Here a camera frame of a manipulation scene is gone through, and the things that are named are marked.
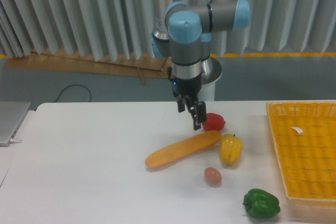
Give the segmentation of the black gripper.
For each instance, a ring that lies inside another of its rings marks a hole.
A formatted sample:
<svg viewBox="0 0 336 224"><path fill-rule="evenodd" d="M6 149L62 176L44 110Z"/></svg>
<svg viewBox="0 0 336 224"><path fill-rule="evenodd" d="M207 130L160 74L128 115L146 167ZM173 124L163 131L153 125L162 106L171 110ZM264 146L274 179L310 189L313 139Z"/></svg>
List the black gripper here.
<svg viewBox="0 0 336 224"><path fill-rule="evenodd" d="M202 87L202 75L191 79L178 78L173 74L173 68L167 68L168 78L172 83L173 97L176 98L178 112L185 111L185 98L189 98L194 105L191 107L193 119L193 129L196 131L201 128L206 121L206 104L198 100L198 93Z"/></svg>

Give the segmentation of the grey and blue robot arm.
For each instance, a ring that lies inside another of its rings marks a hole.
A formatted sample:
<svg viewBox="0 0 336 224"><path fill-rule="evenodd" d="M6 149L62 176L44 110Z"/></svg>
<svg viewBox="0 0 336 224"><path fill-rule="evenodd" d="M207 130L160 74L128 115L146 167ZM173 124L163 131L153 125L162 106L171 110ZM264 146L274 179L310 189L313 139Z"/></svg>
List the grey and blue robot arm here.
<svg viewBox="0 0 336 224"><path fill-rule="evenodd" d="M193 128L206 121L204 85L215 83L222 68L211 60L211 34L246 28L251 21L248 0L207 0L190 6L181 1L154 0L156 24L152 48L157 57L170 57L168 79L179 112L188 110Z"/></svg>

